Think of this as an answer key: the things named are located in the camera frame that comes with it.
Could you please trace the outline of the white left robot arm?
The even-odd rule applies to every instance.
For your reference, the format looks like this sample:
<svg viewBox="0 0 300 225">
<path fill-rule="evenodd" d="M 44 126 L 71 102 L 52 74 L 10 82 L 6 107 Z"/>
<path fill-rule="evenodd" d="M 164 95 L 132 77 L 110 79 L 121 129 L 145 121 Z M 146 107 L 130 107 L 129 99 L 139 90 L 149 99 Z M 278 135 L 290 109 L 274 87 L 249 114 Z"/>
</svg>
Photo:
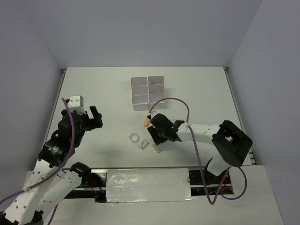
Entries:
<svg viewBox="0 0 300 225">
<path fill-rule="evenodd" d="M 87 131 L 101 128 L 102 115 L 95 106 L 89 118 L 82 108 L 69 106 L 62 110 L 62 120 L 41 152 L 35 168 L 15 200 L 0 214 L 2 225 L 42 225 L 50 213 L 55 213 L 59 203 L 77 187 L 104 186 L 99 175 L 87 165 L 77 162 L 51 187 L 51 182 L 62 171 L 63 163 L 68 160 L 80 145 Z"/>
</svg>

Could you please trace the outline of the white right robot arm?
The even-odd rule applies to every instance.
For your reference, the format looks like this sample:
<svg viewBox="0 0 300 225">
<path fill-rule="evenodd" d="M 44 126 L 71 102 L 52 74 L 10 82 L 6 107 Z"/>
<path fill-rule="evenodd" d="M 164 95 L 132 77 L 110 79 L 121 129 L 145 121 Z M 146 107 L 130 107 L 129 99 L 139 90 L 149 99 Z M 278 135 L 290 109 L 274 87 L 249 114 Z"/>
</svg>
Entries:
<svg viewBox="0 0 300 225">
<path fill-rule="evenodd" d="M 204 168 L 204 179 L 208 183 L 215 183 L 220 174 L 231 167 L 242 167 L 253 145 L 252 139 L 229 120 L 224 120 L 220 125 L 190 124 L 183 120 L 171 122 L 158 113 L 150 124 L 147 130 L 156 146 L 166 141 L 195 141 L 216 148 L 216 156 Z"/>
</svg>

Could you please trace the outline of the pink yellow highlighter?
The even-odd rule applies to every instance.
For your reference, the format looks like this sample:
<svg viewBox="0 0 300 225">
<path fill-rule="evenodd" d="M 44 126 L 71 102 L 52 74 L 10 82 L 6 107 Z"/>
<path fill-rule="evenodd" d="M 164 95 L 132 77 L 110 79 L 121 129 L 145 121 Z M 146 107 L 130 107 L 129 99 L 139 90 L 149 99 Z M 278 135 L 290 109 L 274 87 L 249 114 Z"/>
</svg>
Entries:
<svg viewBox="0 0 300 225">
<path fill-rule="evenodd" d="M 151 116 L 148 115 L 143 123 L 143 126 L 147 128 L 150 124 L 150 120 L 151 120 Z"/>
</svg>

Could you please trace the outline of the white eraser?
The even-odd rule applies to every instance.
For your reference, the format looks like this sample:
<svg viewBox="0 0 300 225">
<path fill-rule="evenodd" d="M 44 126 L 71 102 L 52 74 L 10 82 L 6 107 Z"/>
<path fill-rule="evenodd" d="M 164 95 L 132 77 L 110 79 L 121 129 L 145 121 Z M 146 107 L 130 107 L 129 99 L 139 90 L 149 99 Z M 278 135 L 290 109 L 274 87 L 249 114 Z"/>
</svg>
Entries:
<svg viewBox="0 0 300 225">
<path fill-rule="evenodd" d="M 161 152 L 161 149 L 156 146 L 155 144 L 152 145 L 152 148 L 157 152 L 157 153 L 160 153 Z"/>
</svg>

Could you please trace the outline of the white red staple box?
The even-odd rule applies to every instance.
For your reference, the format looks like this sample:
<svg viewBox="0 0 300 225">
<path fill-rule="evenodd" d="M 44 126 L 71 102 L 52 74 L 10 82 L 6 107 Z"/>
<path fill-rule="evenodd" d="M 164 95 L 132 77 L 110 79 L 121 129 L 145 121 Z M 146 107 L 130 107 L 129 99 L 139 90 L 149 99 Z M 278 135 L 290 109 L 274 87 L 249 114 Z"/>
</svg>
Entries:
<svg viewBox="0 0 300 225">
<path fill-rule="evenodd" d="M 149 144 L 149 141 L 146 140 L 146 139 L 143 139 L 143 140 L 138 144 L 138 147 L 139 147 L 140 149 L 143 150 L 148 144 Z"/>
</svg>

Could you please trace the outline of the clear tape roll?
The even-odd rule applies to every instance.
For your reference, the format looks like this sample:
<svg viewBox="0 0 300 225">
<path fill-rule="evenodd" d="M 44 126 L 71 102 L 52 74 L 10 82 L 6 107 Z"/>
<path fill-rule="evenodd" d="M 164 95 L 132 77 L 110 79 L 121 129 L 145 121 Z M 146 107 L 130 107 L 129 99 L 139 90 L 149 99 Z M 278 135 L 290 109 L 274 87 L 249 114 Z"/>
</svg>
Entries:
<svg viewBox="0 0 300 225">
<path fill-rule="evenodd" d="M 129 140 L 131 143 L 138 143 L 140 140 L 140 136 L 137 133 L 131 133 L 129 136 Z"/>
</svg>

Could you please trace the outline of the white right divided container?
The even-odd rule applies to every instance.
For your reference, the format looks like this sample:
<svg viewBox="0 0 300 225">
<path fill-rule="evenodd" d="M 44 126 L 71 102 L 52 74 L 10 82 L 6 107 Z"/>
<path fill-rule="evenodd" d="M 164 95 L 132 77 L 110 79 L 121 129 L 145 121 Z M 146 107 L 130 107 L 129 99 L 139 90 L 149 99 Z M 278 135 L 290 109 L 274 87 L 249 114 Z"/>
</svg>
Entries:
<svg viewBox="0 0 300 225">
<path fill-rule="evenodd" d="M 163 76 L 149 76 L 148 81 L 153 85 L 148 85 L 149 108 L 157 101 L 165 98 L 165 80 Z"/>
</svg>

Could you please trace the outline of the white divided container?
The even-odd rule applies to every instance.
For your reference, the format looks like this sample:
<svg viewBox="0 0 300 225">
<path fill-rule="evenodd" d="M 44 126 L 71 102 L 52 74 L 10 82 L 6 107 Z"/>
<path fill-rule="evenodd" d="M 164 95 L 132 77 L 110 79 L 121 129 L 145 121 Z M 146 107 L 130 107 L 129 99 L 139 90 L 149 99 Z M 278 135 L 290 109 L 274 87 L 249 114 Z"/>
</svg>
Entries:
<svg viewBox="0 0 300 225">
<path fill-rule="evenodd" d="M 131 95 L 134 111 L 147 111 L 149 109 L 147 77 L 131 78 Z"/>
<path fill-rule="evenodd" d="M 157 101 L 165 98 L 165 80 L 163 76 L 149 76 L 148 81 L 153 85 L 148 85 L 149 108 Z"/>
</svg>

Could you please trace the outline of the white left divided container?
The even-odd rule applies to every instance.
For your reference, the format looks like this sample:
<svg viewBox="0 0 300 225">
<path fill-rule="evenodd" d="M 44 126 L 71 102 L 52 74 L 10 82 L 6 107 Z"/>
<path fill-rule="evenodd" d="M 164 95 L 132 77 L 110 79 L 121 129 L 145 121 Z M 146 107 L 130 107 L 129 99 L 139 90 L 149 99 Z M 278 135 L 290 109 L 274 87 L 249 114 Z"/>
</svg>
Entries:
<svg viewBox="0 0 300 225">
<path fill-rule="evenodd" d="M 131 95 L 134 111 L 147 111 L 149 109 L 147 77 L 131 78 Z"/>
</svg>

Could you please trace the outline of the silver foil cover plate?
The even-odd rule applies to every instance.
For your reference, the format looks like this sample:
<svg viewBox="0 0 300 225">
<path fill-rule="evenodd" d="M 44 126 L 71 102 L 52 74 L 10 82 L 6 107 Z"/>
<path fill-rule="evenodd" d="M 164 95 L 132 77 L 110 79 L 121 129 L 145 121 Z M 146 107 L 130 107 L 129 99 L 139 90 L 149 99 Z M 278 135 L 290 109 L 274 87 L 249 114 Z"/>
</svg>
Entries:
<svg viewBox="0 0 300 225">
<path fill-rule="evenodd" d="M 109 170 L 108 203 L 182 202 L 192 199 L 187 168 Z"/>
</svg>

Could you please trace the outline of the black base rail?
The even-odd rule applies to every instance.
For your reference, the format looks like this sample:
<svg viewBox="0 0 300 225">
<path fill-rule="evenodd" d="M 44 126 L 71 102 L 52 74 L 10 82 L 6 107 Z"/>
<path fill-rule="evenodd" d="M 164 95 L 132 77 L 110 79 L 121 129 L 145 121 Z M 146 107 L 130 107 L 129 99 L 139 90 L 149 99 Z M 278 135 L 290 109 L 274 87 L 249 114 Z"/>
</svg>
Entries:
<svg viewBox="0 0 300 225">
<path fill-rule="evenodd" d="M 200 172 L 194 168 L 93 170 L 99 179 L 78 186 L 67 199 L 97 203 L 181 202 L 205 195 Z"/>
</svg>

